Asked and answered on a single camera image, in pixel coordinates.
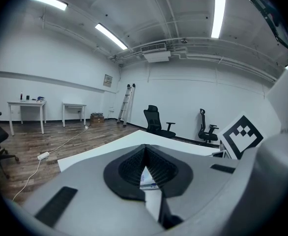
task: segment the cable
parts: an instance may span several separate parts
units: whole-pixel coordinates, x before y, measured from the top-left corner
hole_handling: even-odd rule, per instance
[[[14,199],[17,197],[17,195],[20,194],[20,193],[25,189],[25,187],[27,186],[30,178],[37,173],[37,171],[38,171],[38,169],[39,169],[40,162],[41,162],[41,160],[40,160],[39,163],[38,163],[38,167],[37,167],[37,170],[35,171],[35,173],[32,174],[32,175],[27,179],[27,182],[26,182],[25,186],[14,196],[14,198],[12,199],[12,201],[14,201]]]
[[[61,146],[59,146],[59,147],[56,148],[55,150],[51,151],[50,154],[51,154],[52,152],[55,152],[57,149],[61,148],[62,146],[66,145],[69,141],[71,141],[71,140],[74,139],[75,137],[79,136],[80,134],[83,134],[86,130],[88,130],[88,128],[85,129],[83,132],[79,133],[78,135],[72,137],[70,140],[68,140],[67,142],[65,142],[64,144],[62,144]],[[12,199],[12,201],[14,201],[14,199],[17,197],[17,195],[20,194],[20,193],[26,188],[26,186],[28,185],[28,182],[29,182],[30,178],[37,173],[37,171],[38,171],[38,169],[39,169],[40,162],[41,162],[41,160],[39,160],[37,170],[34,172],[34,174],[32,174],[32,175],[27,179],[27,182],[26,182],[25,186],[14,196],[14,198]]]
[[[70,140],[68,140],[67,142],[65,142],[64,144],[62,144],[61,146],[59,146],[59,147],[56,148],[55,150],[51,151],[50,154],[53,153],[53,152],[55,152],[57,149],[61,148],[62,146],[66,145],[69,141],[71,141],[73,138],[79,136],[80,134],[84,133],[86,130],[88,130],[88,129],[85,129],[83,132],[81,132],[81,133],[79,133],[78,135],[72,137]]]

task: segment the extension cord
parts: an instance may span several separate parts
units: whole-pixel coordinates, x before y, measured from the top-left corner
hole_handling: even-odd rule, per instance
[[[45,152],[45,153],[37,156],[37,158],[38,158],[38,160],[40,161],[40,160],[42,160],[42,159],[45,159],[45,158],[48,157],[49,155],[50,155],[49,152]]]
[[[45,153],[37,156],[37,158],[38,158],[38,160],[39,160],[39,163],[38,163],[38,166],[37,166],[37,170],[27,179],[26,184],[25,184],[24,187],[14,196],[13,201],[14,201],[14,199],[17,197],[17,195],[20,194],[20,193],[26,188],[26,186],[27,186],[27,184],[28,184],[28,182],[29,182],[29,179],[37,173],[37,171],[38,171],[38,169],[39,169],[40,162],[41,162],[43,159],[47,158],[51,153],[55,152],[56,150],[58,150],[59,148],[61,148],[62,146],[64,146],[65,144],[67,144],[69,141],[71,141],[71,140],[74,139],[75,137],[77,137],[77,136],[79,136],[80,134],[82,134],[82,133],[84,133],[85,131],[87,131],[88,128],[89,128],[89,126],[85,126],[85,130],[84,130],[83,132],[81,132],[81,133],[79,133],[78,135],[72,137],[72,138],[69,139],[67,142],[65,142],[64,144],[62,144],[61,146],[59,146],[59,147],[56,148],[55,150],[51,151],[50,153],[49,153],[49,152],[45,152]]]

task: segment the white table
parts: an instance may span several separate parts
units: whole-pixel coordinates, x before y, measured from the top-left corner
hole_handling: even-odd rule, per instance
[[[195,154],[195,155],[204,155],[204,156],[208,156],[214,152],[219,151],[219,148],[212,148],[212,147],[209,148],[209,147],[199,146],[195,144],[188,144],[188,143],[168,139],[168,138],[161,137],[161,136],[156,136],[151,133],[138,130],[130,135],[117,139],[111,143],[102,145],[100,147],[88,150],[80,154],[76,154],[73,156],[60,159],[58,160],[59,168],[61,171],[64,171],[66,168],[82,160],[85,160],[94,156],[106,154],[106,153],[109,153],[118,149],[131,147],[135,145],[141,145],[141,144],[159,145],[159,146],[163,146],[166,148],[179,150],[185,153],[190,153],[190,154]]]
[[[11,129],[11,135],[14,136],[14,130],[13,130],[13,124],[12,124],[12,112],[11,112],[11,106],[20,106],[20,107],[39,107],[40,109],[40,125],[41,125],[41,133],[44,134],[44,126],[43,126],[43,119],[45,120],[45,123],[47,123],[47,110],[46,110],[46,101],[42,102],[36,102],[35,100],[28,100],[28,101],[8,101],[8,116],[9,116],[9,122],[10,122],[10,129]],[[21,114],[21,124],[23,124],[22,119],[22,108],[20,110]]]
[[[73,104],[73,103],[67,103],[67,102],[62,102],[62,122],[63,122],[63,127],[65,127],[65,107],[70,107],[70,108],[81,108],[81,121],[82,121],[82,116],[84,119],[84,125],[86,125],[86,119],[85,119],[85,104]]]

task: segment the wooden floor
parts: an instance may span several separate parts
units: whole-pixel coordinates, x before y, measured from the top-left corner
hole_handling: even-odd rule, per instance
[[[0,126],[10,134],[9,124],[0,124]],[[12,199],[23,188],[28,177],[36,171],[39,162],[38,155],[56,149],[85,129],[82,122],[69,122],[65,127],[61,122],[47,123],[44,125],[45,134],[41,134],[39,122],[13,124],[13,126],[15,136],[10,135],[1,144],[9,154],[14,154],[20,159],[19,164],[14,158],[1,161],[10,179],[6,179],[0,169],[0,192],[9,199]],[[43,160],[37,174],[29,180],[27,187],[15,201],[22,204],[34,190],[59,174],[58,159],[102,146],[137,130],[139,128],[130,125],[126,127],[122,124],[117,125],[115,120],[93,124],[86,132],[52,153],[49,156],[50,161]]]

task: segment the cardboard box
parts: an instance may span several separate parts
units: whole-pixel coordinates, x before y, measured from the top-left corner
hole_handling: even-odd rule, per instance
[[[104,122],[105,121],[105,119],[104,119],[104,117],[103,116],[101,116],[101,117],[96,117],[96,118],[94,118],[94,117],[90,117],[90,124],[92,124],[92,123],[101,123],[101,122]]]

